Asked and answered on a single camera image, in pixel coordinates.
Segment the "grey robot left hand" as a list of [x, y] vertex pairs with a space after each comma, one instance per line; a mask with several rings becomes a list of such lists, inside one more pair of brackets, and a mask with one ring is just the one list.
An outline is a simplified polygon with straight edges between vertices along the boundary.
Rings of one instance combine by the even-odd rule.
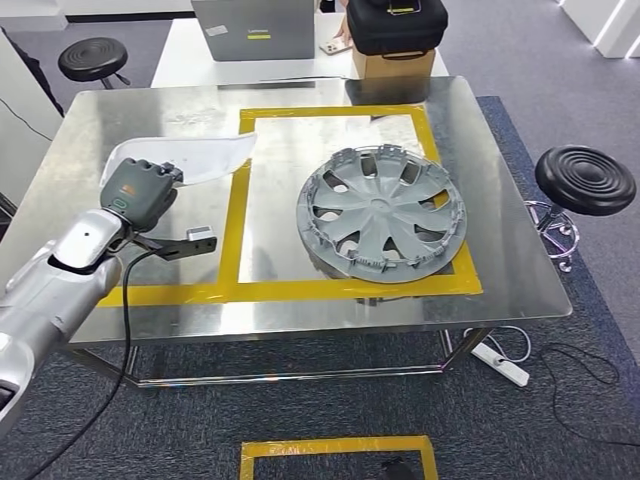
[[177, 198], [183, 172], [173, 164], [126, 158], [102, 188], [100, 203], [127, 221], [133, 231], [155, 228]]

